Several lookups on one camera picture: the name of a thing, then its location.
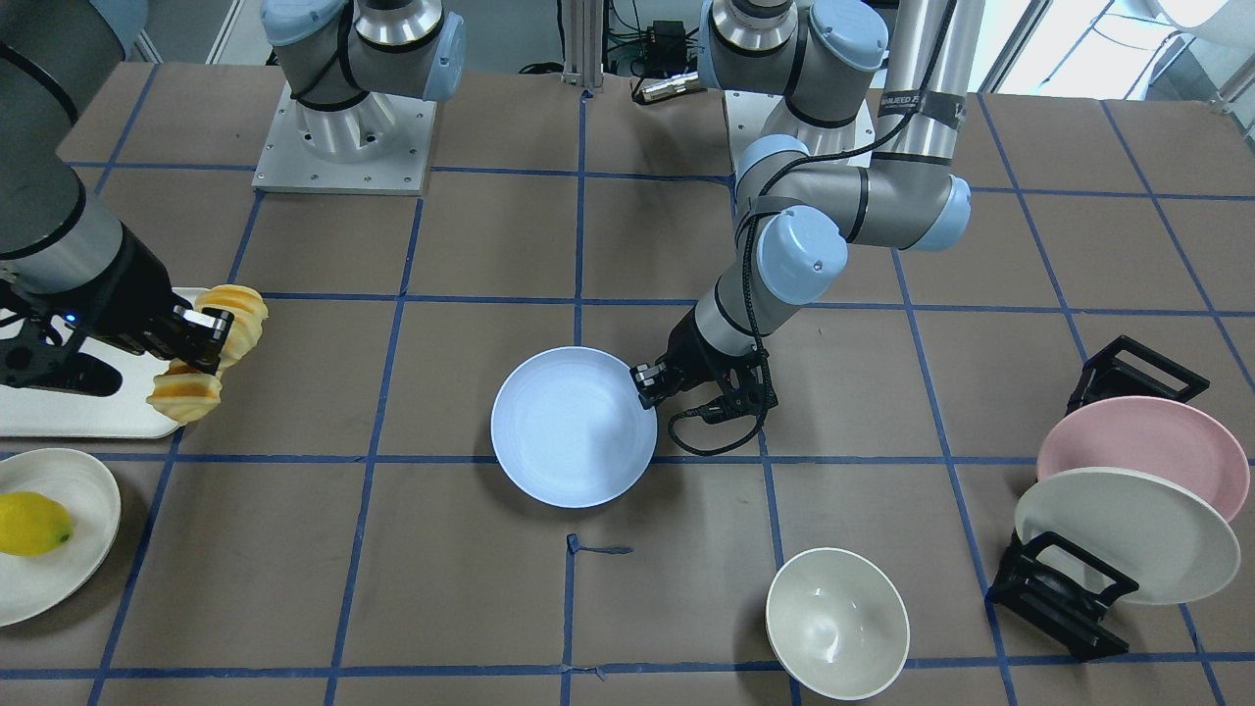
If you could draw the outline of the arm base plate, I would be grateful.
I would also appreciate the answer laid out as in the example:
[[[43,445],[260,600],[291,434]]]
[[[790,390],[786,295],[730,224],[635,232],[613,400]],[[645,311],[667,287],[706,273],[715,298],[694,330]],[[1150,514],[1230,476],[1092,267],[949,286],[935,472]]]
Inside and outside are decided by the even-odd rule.
[[[314,112],[282,87],[252,186],[301,196],[420,197],[438,103],[380,93]]]
[[[781,149],[781,164],[771,166],[763,177],[771,178],[789,161],[807,155],[838,155],[873,142],[873,112],[867,98],[860,97],[853,113],[843,125],[811,125],[789,112],[784,98],[774,94],[744,90],[725,92],[725,118],[728,143],[735,181],[752,171],[766,155],[776,155]],[[797,166],[787,176],[771,186],[768,196],[789,196],[802,199],[803,189],[814,191],[813,202],[830,201],[830,191],[840,191],[846,198],[858,196],[860,182],[868,181],[871,153],[835,161],[817,161]]]

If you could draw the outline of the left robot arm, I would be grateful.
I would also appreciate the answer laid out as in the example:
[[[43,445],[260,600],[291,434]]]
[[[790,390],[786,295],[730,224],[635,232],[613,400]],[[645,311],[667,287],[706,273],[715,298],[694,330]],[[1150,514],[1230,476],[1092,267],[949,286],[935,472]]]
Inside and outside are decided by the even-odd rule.
[[[865,1],[708,1],[698,76],[778,97],[735,162],[735,260],[633,367],[643,408],[703,382],[709,424],[761,415],[766,339],[842,272],[852,245],[941,251],[970,219],[953,173],[981,1],[902,1],[889,25]]]

